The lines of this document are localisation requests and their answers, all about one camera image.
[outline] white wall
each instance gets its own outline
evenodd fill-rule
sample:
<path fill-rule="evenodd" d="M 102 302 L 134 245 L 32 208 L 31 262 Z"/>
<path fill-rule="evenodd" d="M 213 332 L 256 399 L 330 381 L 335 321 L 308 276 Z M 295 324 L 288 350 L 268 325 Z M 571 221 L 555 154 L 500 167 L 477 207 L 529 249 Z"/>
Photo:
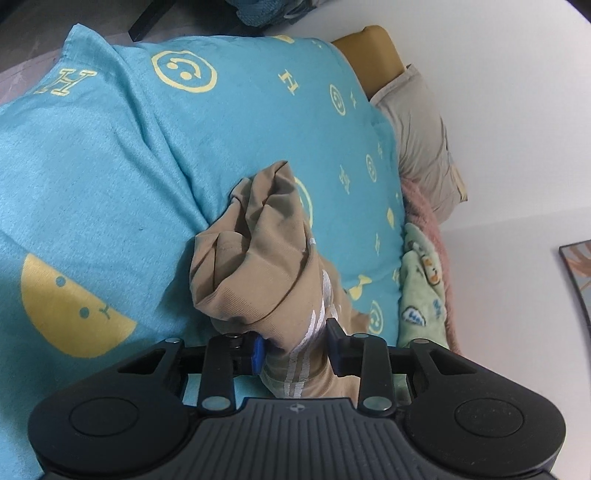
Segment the white wall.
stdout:
<path fill-rule="evenodd" d="M 564 0 L 333 0 L 284 31 L 378 24 L 436 94 L 470 202 L 445 228 L 591 206 L 591 24 Z"/>
<path fill-rule="evenodd" d="M 550 399 L 567 437 L 554 467 L 591 478 L 589 334 L 558 247 L 591 238 L 591 209 L 447 231 L 460 345 Z"/>
<path fill-rule="evenodd" d="M 464 353 L 555 402 L 554 473 L 589 480 L 589 339 L 557 248 L 591 238 L 591 25 L 564 0 L 333 0 L 282 33 L 372 24 L 427 79 L 469 191 L 443 228 Z"/>

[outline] blue pillowcase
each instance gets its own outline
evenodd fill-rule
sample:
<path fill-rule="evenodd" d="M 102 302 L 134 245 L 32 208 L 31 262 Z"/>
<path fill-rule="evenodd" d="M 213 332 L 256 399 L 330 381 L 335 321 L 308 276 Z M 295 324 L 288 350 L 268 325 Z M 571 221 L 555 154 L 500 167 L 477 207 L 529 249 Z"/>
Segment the blue pillowcase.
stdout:
<path fill-rule="evenodd" d="M 277 160 L 354 308 L 395 345 L 395 152 L 389 122 L 319 40 L 112 47 L 75 26 L 52 71 L 0 108 L 0 476 L 38 475 L 25 426 L 43 397 L 163 338 L 214 334 L 191 303 L 194 236 Z M 265 394 L 237 384 L 238 401 Z"/>

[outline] gray floor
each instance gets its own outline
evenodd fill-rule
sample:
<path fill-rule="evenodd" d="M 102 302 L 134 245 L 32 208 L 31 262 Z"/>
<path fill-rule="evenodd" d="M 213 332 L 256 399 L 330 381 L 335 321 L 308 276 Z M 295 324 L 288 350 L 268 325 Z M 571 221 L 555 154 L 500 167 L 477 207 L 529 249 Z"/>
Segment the gray floor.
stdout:
<path fill-rule="evenodd" d="M 0 72 L 60 49 L 76 23 L 104 37 L 125 34 L 150 1 L 25 0 L 0 24 Z M 234 9 L 223 0 L 178 0 L 147 40 L 158 41 L 159 32 L 180 27 L 193 27 L 193 32 L 198 27 L 196 32 L 203 35 L 251 32 L 240 25 Z"/>

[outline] white stripe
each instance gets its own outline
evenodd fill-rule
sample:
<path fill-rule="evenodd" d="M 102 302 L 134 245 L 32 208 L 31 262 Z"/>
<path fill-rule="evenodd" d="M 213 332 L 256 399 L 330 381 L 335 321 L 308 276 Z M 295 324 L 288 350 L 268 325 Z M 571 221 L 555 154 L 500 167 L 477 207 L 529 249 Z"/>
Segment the white stripe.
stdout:
<path fill-rule="evenodd" d="M 329 307 L 330 316 L 334 318 L 337 322 L 339 321 L 339 314 L 336 313 L 335 304 L 331 303 Z"/>
<path fill-rule="evenodd" d="M 309 379 L 310 355 L 312 354 L 312 350 L 316 348 L 318 344 L 320 332 L 322 332 L 324 330 L 324 327 L 326 326 L 326 319 L 324 318 L 324 314 L 324 300 L 322 300 L 322 304 L 320 305 L 320 314 L 318 315 L 318 322 L 316 323 L 316 328 L 314 329 L 314 336 L 306 346 L 306 351 L 304 352 L 304 359 L 302 360 L 301 364 L 300 376 L 298 378 L 298 382 L 295 384 L 294 398 L 301 398 L 301 394 L 304 391 L 304 384 Z"/>
<path fill-rule="evenodd" d="M 308 342 L 312 338 L 315 326 L 316 311 L 312 310 L 312 315 L 310 316 L 310 324 L 308 325 L 308 331 L 304 335 L 304 338 L 302 338 L 301 342 L 290 352 L 287 374 L 285 376 L 285 381 L 283 382 L 283 394 L 285 398 L 289 398 L 290 396 L 291 385 L 296 374 L 298 354 L 302 351 L 302 349 L 308 344 Z"/>
<path fill-rule="evenodd" d="M 330 305 L 332 296 L 332 285 L 330 284 L 330 277 L 326 270 L 322 271 L 322 304 L 320 305 L 320 314 L 318 315 L 318 323 L 314 329 L 314 338 L 309 342 L 304 353 L 300 376 L 298 383 L 295 384 L 294 398 L 300 398 L 304 391 L 304 385 L 310 376 L 310 355 L 312 351 L 318 347 L 319 340 L 322 339 L 322 332 L 326 326 L 326 305 Z"/>

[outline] metal screw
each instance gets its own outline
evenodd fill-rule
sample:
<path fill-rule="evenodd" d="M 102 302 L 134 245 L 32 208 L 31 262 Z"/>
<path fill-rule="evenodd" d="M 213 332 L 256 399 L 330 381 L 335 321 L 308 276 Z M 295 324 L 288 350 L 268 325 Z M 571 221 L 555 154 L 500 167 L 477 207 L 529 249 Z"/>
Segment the metal screw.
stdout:
<path fill-rule="evenodd" d="M 208 397 L 201 402 L 201 406 L 209 411 L 226 410 L 232 403 L 226 397 Z"/>
<path fill-rule="evenodd" d="M 386 411 L 392 407 L 392 402 L 386 397 L 368 397 L 363 401 L 363 406 L 368 410 Z"/>

